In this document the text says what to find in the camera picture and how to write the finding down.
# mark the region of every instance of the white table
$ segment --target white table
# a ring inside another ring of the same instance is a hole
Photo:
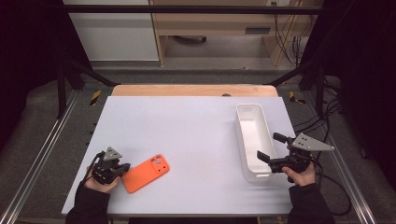
[[[270,133],[294,136],[280,97],[110,96],[64,204],[73,207],[94,156],[112,146],[132,167],[161,153],[170,171],[128,194],[113,190],[108,213],[121,217],[262,217],[287,214],[291,186],[284,174],[266,184],[246,181],[234,127],[238,104],[260,104]],[[274,141],[279,158],[286,145]]]

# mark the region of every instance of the orange phone case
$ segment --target orange phone case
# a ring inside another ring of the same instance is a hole
[[[134,193],[168,171],[169,165],[165,158],[157,154],[130,169],[122,176],[122,182],[129,193]]]

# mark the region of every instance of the white plastic tray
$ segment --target white plastic tray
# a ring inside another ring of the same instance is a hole
[[[252,183],[269,180],[273,175],[271,168],[257,159],[257,151],[267,154],[271,159],[277,156],[262,106],[238,105],[235,128],[245,179]]]

